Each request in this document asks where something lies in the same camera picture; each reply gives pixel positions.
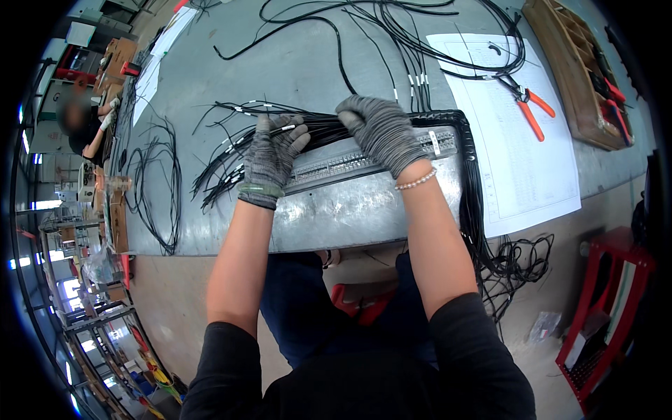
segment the person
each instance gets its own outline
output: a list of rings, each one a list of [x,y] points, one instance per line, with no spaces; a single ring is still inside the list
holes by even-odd
[[[261,115],[206,295],[208,326],[182,419],[533,419],[526,377],[499,341],[431,161],[394,102],[351,96],[338,117],[406,186],[409,251],[371,327],[331,304],[316,253],[268,254],[278,197],[310,140],[300,116]],[[278,128],[295,125],[293,131]],[[261,395],[257,313],[293,371]]]
[[[64,99],[56,113],[56,121],[63,134],[68,136],[70,149],[102,167],[105,131],[117,118],[119,98],[100,107],[82,104],[74,97]]]

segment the gray work glove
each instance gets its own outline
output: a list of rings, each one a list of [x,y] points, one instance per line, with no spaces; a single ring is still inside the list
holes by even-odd
[[[245,182],[239,185],[238,198],[255,206],[276,209],[282,188],[292,172],[294,158],[310,141],[302,116],[261,114],[254,139],[245,154]],[[278,131],[287,126],[287,130]]]
[[[117,119],[117,110],[112,109],[108,114],[103,118],[103,123],[100,124],[100,129],[105,131],[108,129],[109,126],[112,125],[114,120]]]
[[[394,179],[411,163],[428,158],[413,135],[409,117],[396,102],[352,95],[336,112],[364,155],[390,171]]]

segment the white wire label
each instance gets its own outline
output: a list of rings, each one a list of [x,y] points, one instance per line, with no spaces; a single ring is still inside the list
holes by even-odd
[[[441,154],[441,150],[439,149],[439,141],[436,139],[434,131],[429,131],[429,138],[431,139],[431,145],[434,148],[434,154],[438,156]]]

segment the orange-handled pliers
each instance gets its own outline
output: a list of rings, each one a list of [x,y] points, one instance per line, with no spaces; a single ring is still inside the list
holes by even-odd
[[[532,91],[530,91],[529,89],[527,88],[523,89],[521,85],[519,85],[518,83],[515,82],[515,80],[513,80],[513,77],[509,75],[504,75],[497,77],[497,80],[499,80],[504,86],[506,86],[513,93],[513,96],[515,97],[518,106],[523,111],[523,114],[525,114],[525,118],[527,119],[527,121],[530,123],[532,131],[534,131],[534,134],[536,134],[540,142],[544,141],[544,133],[542,132],[541,127],[539,127],[539,123],[537,123],[537,120],[534,118],[534,115],[532,115],[532,111],[530,111],[528,102],[532,101],[537,105],[539,105],[539,108],[546,111],[546,113],[550,115],[551,118],[555,118],[555,111],[553,110],[553,108],[551,108],[546,102],[544,102],[542,98],[532,93]]]

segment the gray table surface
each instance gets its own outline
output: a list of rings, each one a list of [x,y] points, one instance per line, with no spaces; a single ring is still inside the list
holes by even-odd
[[[519,11],[522,0],[495,0],[500,7]],[[262,21],[258,11],[263,0],[234,0],[210,10],[194,22],[175,41],[161,62],[158,92],[151,104],[159,115],[167,116],[175,126],[177,153],[182,168],[181,232],[176,255],[216,255],[228,229],[235,205],[235,195],[223,196],[215,207],[203,213],[200,209],[202,194],[190,201],[191,185],[203,170],[217,144],[226,138],[221,128],[201,126],[192,135],[194,126],[207,108],[202,105],[214,101],[242,103],[263,99],[300,108],[333,113],[335,106],[349,95],[341,78],[336,55],[336,37],[324,22],[300,22],[286,28],[250,49],[240,57],[223,61],[212,49],[217,45],[224,55],[230,55],[248,45]],[[267,15],[298,3],[297,0],[274,0]],[[579,14],[596,34],[627,102],[636,144],[627,150],[606,152],[580,141],[574,141],[579,170],[581,197],[626,183],[646,171],[646,156],[653,145],[653,130],[646,102],[635,100],[625,68],[620,64],[616,49],[604,33],[606,21],[597,8],[586,1],[569,0],[567,7]],[[295,13],[307,10],[297,7]],[[483,6],[473,0],[457,0],[445,10],[459,11],[460,15],[436,17],[415,15],[420,36],[457,32],[500,34],[499,26]],[[397,19],[411,27],[410,18],[395,11]],[[351,83],[361,95],[394,99],[392,87],[380,56],[355,24],[338,9],[323,12],[339,28],[343,45],[343,65]],[[270,30],[277,25],[268,25]],[[378,42],[400,93],[400,104],[409,111],[407,80],[401,59],[387,35],[372,26],[364,26]],[[527,38],[544,63],[549,75],[552,71],[546,61],[534,32],[525,18],[519,23],[520,32]],[[448,83],[435,60],[427,59],[427,73],[432,80],[431,98],[435,110],[455,109]],[[226,115],[223,110],[213,111],[208,120]],[[149,135],[139,134],[146,129],[153,116],[149,107],[131,130],[128,152],[149,141]],[[238,130],[254,124],[255,118],[238,116],[227,128]],[[116,142],[115,148],[124,142]],[[460,199],[460,178],[457,170],[459,157],[454,155],[435,161],[437,178],[453,215],[457,218]],[[159,232],[170,235],[167,210],[169,190],[158,165],[145,175],[148,180],[149,200]],[[401,197],[393,189],[392,177],[378,173],[358,179],[320,187],[280,199],[276,211],[269,250],[271,252],[305,251],[383,243],[403,239],[407,235]],[[160,255],[161,248],[136,214],[127,209],[128,243],[131,253]]]

